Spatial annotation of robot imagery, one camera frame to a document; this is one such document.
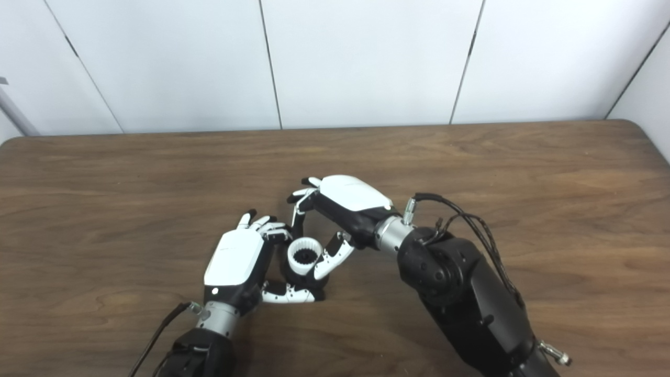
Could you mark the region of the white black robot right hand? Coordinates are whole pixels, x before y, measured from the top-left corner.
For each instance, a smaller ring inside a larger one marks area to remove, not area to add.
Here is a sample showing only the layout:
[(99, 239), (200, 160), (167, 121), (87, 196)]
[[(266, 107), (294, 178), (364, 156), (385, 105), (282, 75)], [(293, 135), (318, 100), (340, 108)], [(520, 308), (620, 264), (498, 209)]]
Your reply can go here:
[(294, 205), (291, 222), (294, 238), (303, 236), (306, 214), (312, 210), (340, 228), (312, 268), (315, 281), (327, 277), (354, 250), (378, 250), (378, 228), (388, 218), (399, 215), (390, 198), (353, 176), (309, 177), (301, 183), (306, 188), (294, 191), (286, 200)]

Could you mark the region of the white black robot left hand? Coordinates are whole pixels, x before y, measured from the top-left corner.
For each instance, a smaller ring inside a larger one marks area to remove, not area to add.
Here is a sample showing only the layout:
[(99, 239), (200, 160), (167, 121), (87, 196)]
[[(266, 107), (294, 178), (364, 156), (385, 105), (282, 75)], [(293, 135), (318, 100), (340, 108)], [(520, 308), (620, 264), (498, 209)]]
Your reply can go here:
[(283, 304), (325, 300), (327, 278), (315, 281), (312, 268), (323, 254), (312, 238), (294, 238), (273, 215), (245, 212), (224, 233), (204, 272), (204, 303), (244, 316), (263, 302)]

